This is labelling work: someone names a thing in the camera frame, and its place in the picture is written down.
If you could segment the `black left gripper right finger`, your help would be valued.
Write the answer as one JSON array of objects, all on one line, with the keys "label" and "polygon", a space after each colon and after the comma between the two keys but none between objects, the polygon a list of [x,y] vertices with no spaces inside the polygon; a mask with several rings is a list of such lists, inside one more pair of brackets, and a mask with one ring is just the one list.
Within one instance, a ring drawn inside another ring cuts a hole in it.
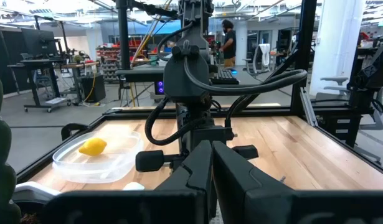
[{"label": "black left gripper right finger", "polygon": [[295,190],[222,142],[212,152],[224,223],[383,223],[383,190]]}]

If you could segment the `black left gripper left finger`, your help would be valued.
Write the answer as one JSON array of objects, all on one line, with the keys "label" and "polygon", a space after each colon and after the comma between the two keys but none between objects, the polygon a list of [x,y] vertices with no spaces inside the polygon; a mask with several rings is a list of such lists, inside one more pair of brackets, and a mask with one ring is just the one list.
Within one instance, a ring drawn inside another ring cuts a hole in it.
[{"label": "black left gripper left finger", "polygon": [[212,145],[201,141],[154,190],[72,191],[53,198],[42,223],[208,223]]}]

